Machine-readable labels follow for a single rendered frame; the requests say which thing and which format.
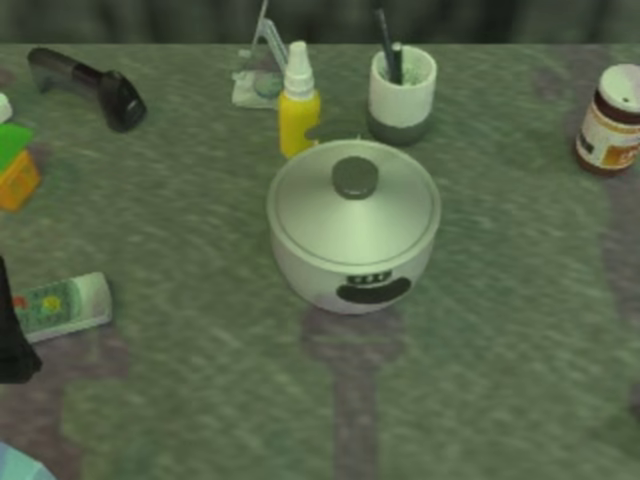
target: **yellow bottle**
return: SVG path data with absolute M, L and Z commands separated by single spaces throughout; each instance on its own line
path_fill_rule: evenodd
M 280 151 L 287 159 L 317 143 L 306 135 L 320 122 L 320 106 L 307 44 L 293 42 L 289 46 L 284 90 L 278 98 Z

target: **pot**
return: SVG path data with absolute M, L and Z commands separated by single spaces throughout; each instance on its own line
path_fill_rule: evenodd
M 337 140 L 291 159 L 267 197 L 276 263 L 302 298 L 359 315 L 405 296 L 440 224 L 429 173 L 381 143 Z

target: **can label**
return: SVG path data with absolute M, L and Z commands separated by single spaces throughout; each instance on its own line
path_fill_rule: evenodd
M 640 126 L 614 122 L 592 102 L 576 138 L 576 149 L 596 167 L 620 170 L 631 165 L 640 152 Z

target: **lid knob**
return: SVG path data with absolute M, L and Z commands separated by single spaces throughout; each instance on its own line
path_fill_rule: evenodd
M 378 185 L 378 167 L 362 157 L 347 157 L 338 161 L 332 171 L 333 188 L 347 200 L 362 200 Z

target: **nutella jar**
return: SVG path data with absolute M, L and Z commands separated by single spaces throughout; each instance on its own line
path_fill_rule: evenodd
M 578 163 L 599 175 L 633 165 L 640 152 L 640 66 L 604 71 L 575 142 Z

